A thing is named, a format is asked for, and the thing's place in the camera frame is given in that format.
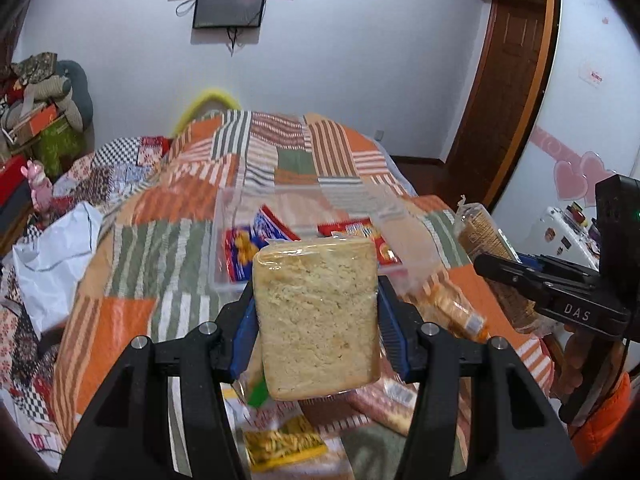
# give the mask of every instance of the monitor screen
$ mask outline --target monitor screen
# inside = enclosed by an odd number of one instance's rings
[[[260,27],[265,0],[196,0],[193,28]]]

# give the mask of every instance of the white bag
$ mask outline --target white bag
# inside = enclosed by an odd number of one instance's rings
[[[16,279],[38,338],[69,315],[101,222],[102,214],[81,202],[33,242],[14,245]]]

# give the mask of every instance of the barcode label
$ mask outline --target barcode label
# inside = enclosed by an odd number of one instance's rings
[[[477,336],[482,330],[483,325],[484,318],[478,316],[478,314],[471,314],[471,316],[469,316],[469,319],[466,320],[465,330],[472,336]]]
[[[418,398],[418,394],[412,392],[404,386],[404,384],[396,383],[391,379],[385,379],[385,393],[391,400],[399,402],[410,410],[415,408],[415,401]]]

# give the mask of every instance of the wooden door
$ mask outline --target wooden door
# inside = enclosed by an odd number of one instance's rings
[[[476,76],[475,93],[447,159],[447,178],[438,189],[449,204],[461,194],[468,202],[484,201],[510,151],[540,58],[545,3],[494,3],[484,70]]]

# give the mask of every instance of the bread loaf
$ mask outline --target bread loaf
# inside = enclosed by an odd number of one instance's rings
[[[380,376],[378,264],[368,238],[264,247],[254,297],[273,399],[335,394]]]

